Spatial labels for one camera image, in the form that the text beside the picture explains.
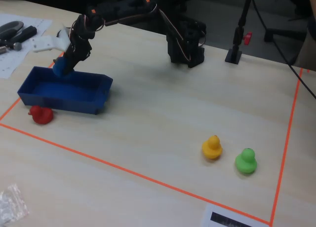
blue tray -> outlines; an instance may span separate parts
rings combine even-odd
[[[25,105],[97,114],[106,102],[113,79],[101,74],[73,72],[58,77],[50,68],[33,67],[18,90]]]

table surface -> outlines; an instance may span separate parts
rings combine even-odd
[[[0,13],[52,19],[45,35],[78,16],[20,0],[0,0]],[[114,79],[99,115],[56,111],[46,126],[27,116],[16,91],[59,51],[30,52],[0,79],[0,190],[17,183],[30,209],[14,226],[192,227],[208,203],[271,226],[316,225],[316,104],[288,66],[228,64],[205,46],[188,69],[170,63],[165,36],[124,25],[91,45],[76,70]],[[296,70],[316,91],[316,73]],[[216,161],[201,154],[211,135],[224,149]],[[250,176],[234,166],[244,148],[256,151]]]

white plastic part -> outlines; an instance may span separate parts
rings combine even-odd
[[[0,192],[0,226],[17,221],[28,213],[16,184],[10,185],[6,190]]]
[[[63,27],[59,32],[59,37],[42,36],[32,39],[33,52],[41,52],[51,49],[58,49],[65,52],[70,45],[67,29]]]

orange tape boundary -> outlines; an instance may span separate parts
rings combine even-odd
[[[301,70],[300,70],[300,77],[302,76],[302,74],[303,74],[303,68],[301,68]],[[278,196],[279,196],[280,188],[281,188],[285,159],[286,159],[286,154],[287,154],[287,147],[288,147],[288,143],[290,140],[292,121],[293,121],[293,117],[294,117],[295,106],[296,106],[297,95],[298,95],[298,90],[300,88],[300,84],[301,84],[300,80],[297,80],[293,104],[292,104],[292,109],[291,109],[291,115],[290,115],[290,119],[289,119],[288,127],[287,127],[287,132],[286,132],[286,139],[285,139],[285,144],[284,144],[284,151],[283,151],[283,156],[282,156],[280,174],[279,174],[278,182],[277,182],[277,186],[276,186],[276,195],[275,195],[275,200],[273,202],[273,207],[272,207],[272,212],[271,212],[271,218],[270,218],[270,226],[271,227],[272,227],[273,221],[275,219],[275,214],[276,214],[276,209],[277,209],[277,201],[278,201]]]
[[[302,76],[302,73],[303,73],[303,68],[301,68],[301,70],[300,70],[300,76]],[[259,221],[259,222],[261,222],[261,223],[264,223],[264,224],[266,224],[266,225],[272,227],[272,226],[273,226],[273,222],[274,222],[274,218],[275,218],[276,208],[277,208],[277,201],[278,201],[278,196],[279,196],[280,187],[281,187],[281,182],[282,182],[282,176],[283,176],[284,165],[285,165],[286,154],[287,154],[287,147],[288,147],[288,143],[289,143],[289,139],[290,139],[292,121],[293,121],[293,117],[294,117],[294,111],[295,111],[295,106],[296,106],[296,101],[297,101],[297,95],[298,95],[299,87],[300,87],[300,81],[297,80],[296,89],[295,89],[295,95],[294,95],[293,104],[292,104],[292,109],[291,109],[291,114],[290,114],[290,119],[289,119],[289,124],[288,124],[288,128],[287,128],[287,133],[286,133],[286,139],[285,139],[285,145],[284,145],[284,150],[283,150],[281,168],[280,168],[279,178],[278,178],[277,187],[276,187],[276,194],[275,194],[274,203],[273,203],[273,208],[272,208],[272,213],[271,213],[271,218],[270,218],[270,221],[269,221],[269,222],[268,222],[268,221],[265,221],[265,220],[262,220],[262,219],[260,219],[260,218],[258,218],[258,217],[255,217],[255,216],[253,216],[253,215],[251,215],[251,214],[248,214],[248,213],[246,213],[246,212],[243,212],[243,211],[234,209],[234,208],[232,208],[232,207],[229,207],[229,206],[223,205],[223,204],[221,204],[221,203],[218,203],[218,202],[212,201],[212,200],[210,200],[210,199],[207,199],[207,198],[205,198],[205,197],[202,197],[202,196],[196,195],[196,194],[194,194],[194,193],[185,191],[185,190],[183,190],[183,189],[180,189],[180,188],[171,186],[171,185],[169,185],[169,184],[166,184],[166,183],[163,183],[163,182],[161,182],[161,181],[152,179],[152,178],[150,178],[150,177],[148,177],[148,176],[145,176],[145,175],[142,175],[142,174],[140,174],[140,173],[134,172],[134,171],[132,171],[132,170],[126,169],[126,168],[121,167],[121,166],[119,166],[119,165],[116,165],[116,164],[110,163],[110,162],[108,162],[108,161],[99,159],[99,158],[97,158],[97,157],[91,156],[91,155],[89,155],[89,154],[86,154],[86,153],[83,153],[83,152],[74,150],[74,149],[72,149],[72,148],[69,148],[69,147],[66,147],[66,146],[57,144],[57,143],[55,143],[55,142],[46,140],[46,139],[41,138],[41,137],[38,137],[38,136],[35,136],[35,135],[33,135],[33,134],[30,134],[30,133],[28,133],[28,132],[19,130],[19,129],[17,129],[17,128],[14,128],[14,127],[11,127],[11,126],[8,126],[8,125],[5,125],[5,124],[3,124],[3,123],[0,123],[0,126],[1,126],[1,127],[4,127],[4,128],[7,128],[7,129],[10,129],[10,130],[12,130],[12,131],[21,133],[21,134],[23,134],[23,135],[32,137],[32,138],[37,139],[37,140],[39,140],[39,141],[48,143],[48,144],[50,144],[50,145],[53,145],[53,146],[62,148],[62,149],[64,149],[64,150],[70,151],[70,152],[72,152],[72,153],[75,153],[75,154],[78,154],[78,155],[81,155],[81,156],[90,158],[90,159],[92,159],[92,160],[101,162],[101,163],[106,164],[106,165],[108,165],[108,166],[111,166],[111,167],[113,167],[113,168],[119,169],[119,170],[121,170],[121,171],[127,172],[127,173],[132,174],[132,175],[135,175],[135,176],[137,176],[137,177],[146,179],[146,180],[148,180],[148,181],[150,181],[150,182],[159,184],[159,185],[161,185],[161,186],[164,186],[164,187],[166,187],[166,188],[172,189],[172,190],[174,190],[174,191],[178,191],[178,192],[180,192],[180,193],[183,193],[183,194],[185,194],[185,195],[194,197],[194,198],[196,198],[196,199],[199,199],[199,200],[208,202],[208,203],[213,204],[213,205],[217,205],[217,206],[219,206],[219,207],[222,207],[222,208],[225,208],[225,209],[227,209],[227,210],[233,211],[233,212],[235,212],[235,213],[241,214],[241,215],[243,215],[243,216],[246,216],[246,217],[248,217],[248,218],[251,218],[251,219],[253,219],[253,220]],[[17,105],[17,103],[18,103],[20,100],[21,100],[20,98],[17,99],[17,100],[10,106],[10,108],[0,117],[0,121]]]

green rubber duck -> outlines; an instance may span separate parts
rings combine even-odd
[[[253,173],[257,168],[255,152],[253,149],[246,148],[235,159],[236,168],[245,174]]]

